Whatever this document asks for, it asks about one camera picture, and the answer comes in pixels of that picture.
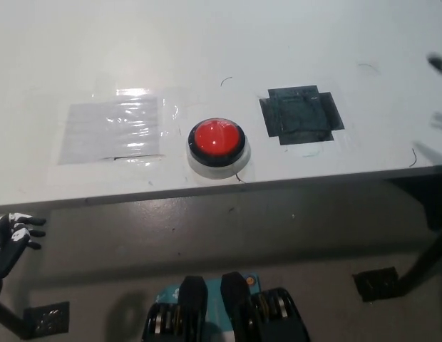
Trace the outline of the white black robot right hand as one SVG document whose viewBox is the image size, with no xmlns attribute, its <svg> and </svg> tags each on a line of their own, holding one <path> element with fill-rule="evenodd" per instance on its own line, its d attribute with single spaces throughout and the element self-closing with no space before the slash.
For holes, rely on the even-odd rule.
<svg viewBox="0 0 442 342">
<path fill-rule="evenodd" d="M 429 66 L 442 77 L 442 54 L 430 53 L 426 57 Z M 431 118 L 430 126 L 442 132 L 442 112 L 437 111 Z M 442 168 L 442 152 L 427 146 L 423 142 L 414 142 L 413 147 L 418 150 L 424 158 L 432 163 L 434 167 Z"/>
</svg>

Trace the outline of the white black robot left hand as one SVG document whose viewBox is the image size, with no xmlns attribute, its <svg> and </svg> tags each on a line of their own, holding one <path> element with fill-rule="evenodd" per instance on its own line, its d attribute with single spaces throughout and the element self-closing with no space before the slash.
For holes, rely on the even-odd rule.
<svg viewBox="0 0 442 342">
<path fill-rule="evenodd" d="M 26 248 L 40 250 L 41 244 L 32 238 L 45 237 L 36 229 L 45 225 L 46 219 L 22 213 L 0 216 L 0 279 L 9 275 Z"/>
</svg>

